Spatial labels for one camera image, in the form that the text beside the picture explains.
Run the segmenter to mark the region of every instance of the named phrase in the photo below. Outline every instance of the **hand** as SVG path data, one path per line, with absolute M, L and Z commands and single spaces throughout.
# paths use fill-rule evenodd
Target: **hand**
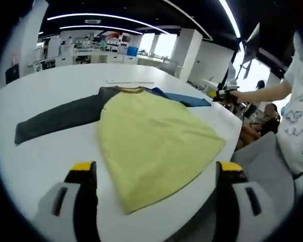
M 231 91 L 230 94 L 233 95 L 233 96 L 235 96 L 237 98 L 237 103 L 244 102 L 243 101 L 244 93 L 239 92 L 239 91 Z
M 253 136 L 256 140 L 261 137 L 260 134 L 256 130 L 252 129 L 250 126 L 244 126 L 243 129 L 248 134 L 250 134 L 251 136 Z

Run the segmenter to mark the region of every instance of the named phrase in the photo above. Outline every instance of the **white table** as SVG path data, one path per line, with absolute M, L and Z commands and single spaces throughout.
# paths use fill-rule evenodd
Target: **white table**
M 190 184 L 152 206 L 125 215 L 97 145 L 97 124 L 88 124 L 45 135 L 19 146 L 15 128 L 41 112 L 97 94 L 106 80 L 154 80 L 164 92 L 198 98 L 207 96 L 153 67 L 88 64 L 49 69 L 18 79 L 0 89 L 0 174 L 17 208 L 28 219 L 36 213 L 40 198 L 62 182 L 76 162 L 97 162 L 97 227 L 103 242 L 163 241 L 179 230 L 204 204 L 215 188 L 215 161 L 229 161 L 235 149 L 241 121 L 224 107 L 189 108 L 227 140 L 216 159 Z M 136 87 L 139 84 L 121 84 Z

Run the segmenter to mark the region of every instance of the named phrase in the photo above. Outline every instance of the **ceiling light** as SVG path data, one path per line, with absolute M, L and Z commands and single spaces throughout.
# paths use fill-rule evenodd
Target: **ceiling light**
M 240 38 L 240 31 L 239 31 L 237 22 L 234 19 L 233 14 L 232 14 L 232 12 L 231 12 L 231 10 L 230 10 L 230 8 L 229 8 L 226 0 L 219 0 L 219 2 L 221 3 L 224 11 L 226 12 L 226 14 L 227 14 L 227 16 L 228 16 L 228 18 L 230 20 L 230 23 L 232 25 L 232 28 L 234 30 L 235 35 L 237 36 L 237 38 Z
M 116 18 L 116 19 L 123 19 L 123 20 L 128 20 L 128 21 L 131 21 L 131 22 L 135 22 L 135 23 L 138 23 L 138 24 L 143 24 L 143 25 L 146 25 L 146 26 L 151 27 L 153 29 L 156 29 L 158 31 L 161 31 L 161 32 L 163 32 L 165 34 L 169 34 L 169 32 L 166 32 L 165 30 L 157 28 L 157 27 L 155 27 L 153 25 L 150 25 L 150 24 L 138 21 L 138 20 L 129 19 L 129 18 L 125 18 L 125 17 L 121 17 L 121 16 L 116 16 L 116 15 L 109 15 L 109 14 L 65 14 L 65 15 L 59 15 L 59 16 L 51 17 L 51 18 L 48 18 L 47 20 L 49 21 L 49 20 L 53 20 L 53 19 L 59 19 L 59 18 L 65 18 L 65 17 L 73 17 L 73 16 L 100 16 L 100 17 L 110 17 L 110 18 Z
M 135 34 L 143 34 L 134 30 L 129 30 L 129 29 L 123 29 L 123 28 L 117 28 L 117 27 L 110 27 L 110 26 L 101 26 L 101 25 L 73 25 L 73 26 L 65 26 L 65 27 L 60 27 L 60 29 L 69 29 L 69 28 L 104 28 L 104 29 L 117 29 L 117 30 L 123 30 L 126 32 L 132 32 Z
M 240 52 L 242 53 L 242 56 L 244 56 L 245 53 L 244 53 L 244 47 L 243 47 L 242 42 L 239 43 L 239 48 L 240 48 Z

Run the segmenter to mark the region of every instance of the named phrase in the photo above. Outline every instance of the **blue cloth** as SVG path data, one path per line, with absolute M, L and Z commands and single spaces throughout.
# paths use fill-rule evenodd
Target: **blue cloth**
M 174 93 L 164 93 L 161 89 L 158 87 L 155 87 L 153 89 L 146 88 L 147 92 L 150 92 L 154 95 L 164 97 L 173 101 L 177 101 L 185 105 L 186 107 L 204 107 L 204 106 L 211 106 L 211 104 L 206 101 L 205 99 L 200 99 L 196 97 L 190 97 L 180 94 L 174 94 Z

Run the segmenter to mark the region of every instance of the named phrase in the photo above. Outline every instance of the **blue bin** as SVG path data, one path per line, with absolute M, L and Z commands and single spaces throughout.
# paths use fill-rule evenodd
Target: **blue bin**
M 138 48 L 137 47 L 133 47 L 133 46 L 128 47 L 127 55 L 137 56 L 137 53 L 138 53 Z

